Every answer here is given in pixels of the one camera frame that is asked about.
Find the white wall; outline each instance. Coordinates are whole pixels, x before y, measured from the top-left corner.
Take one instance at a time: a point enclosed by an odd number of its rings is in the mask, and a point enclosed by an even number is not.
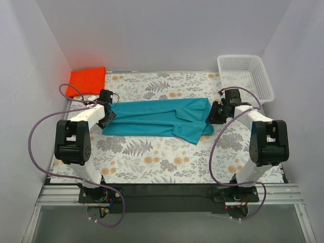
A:
[[[262,55],[275,100],[266,113],[287,122],[288,179],[298,183],[317,242],[324,242],[324,2],[292,0]]]
[[[261,56],[291,0],[36,0],[72,69],[217,70]]]
[[[39,118],[66,108],[57,88],[71,68],[34,0],[1,0],[0,31],[0,242],[21,242],[44,179],[28,156],[28,134]],[[58,119],[33,140],[46,169]]]

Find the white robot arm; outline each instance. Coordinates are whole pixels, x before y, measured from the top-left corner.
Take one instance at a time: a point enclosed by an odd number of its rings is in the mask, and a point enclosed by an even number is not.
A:
[[[226,90],[225,98],[213,103],[206,122],[224,124],[227,118],[235,118],[248,109],[252,109],[252,106],[241,102],[238,89]],[[249,111],[237,120],[251,130],[250,159],[232,180],[234,183],[253,182],[241,185],[252,187],[267,170],[288,160],[287,125],[283,120],[272,120],[256,110]]]
[[[99,98],[90,96],[88,101],[97,100],[97,104],[88,104],[90,109],[80,112],[70,120],[60,120],[56,126],[55,157],[71,167],[78,177],[84,178],[86,188],[96,186],[86,181],[102,183],[103,177],[93,163],[87,163],[91,155],[89,130],[94,125],[104,128],[116,115],[111,110],[113,92],[102,90]]]

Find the floral tablecloth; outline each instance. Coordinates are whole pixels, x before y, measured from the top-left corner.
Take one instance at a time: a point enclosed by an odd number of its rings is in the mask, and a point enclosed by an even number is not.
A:
[[[119,94],[119,102],[207,97],[212,103],[220,98],[221,83],[217,73],[112,73],[106,75],[105,87]],[[82,106],[72,102],[70,109]],[[214,127],[214,135],[202,136],[199,143],[193,145],[176,137],[104,136],[102,130],[94,126],[90,130],[89,162],[94,163],[108,183],[213,183],[208,160],[223,125]],[[248,161],[250,133],[236,121],[221,137],[213,156],[213,172],[220,181],[229,182]],[[75,175],[59,160],[53,171]],[[282,183],[279,167],[267,171],[260,181]],[[75,181],[52,177],[51,182]]]

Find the blue fabric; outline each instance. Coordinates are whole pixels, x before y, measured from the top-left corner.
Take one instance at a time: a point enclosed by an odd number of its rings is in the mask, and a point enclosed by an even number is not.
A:
[[[205,122],[211,110],[207,98],[124,102],[112,110],[117,117],[103,135],[177,136],[197,144],[202,135],[214,132]]]

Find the orange cloth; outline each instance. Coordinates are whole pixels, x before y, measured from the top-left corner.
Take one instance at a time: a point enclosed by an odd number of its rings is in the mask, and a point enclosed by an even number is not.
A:
[[[88,68],[72,71],[69,84],[75,86],[83,95],[99,95],[100,90],[105,88],[106,68]],[[80,94],[68,87],[66,96],[74,97]]]

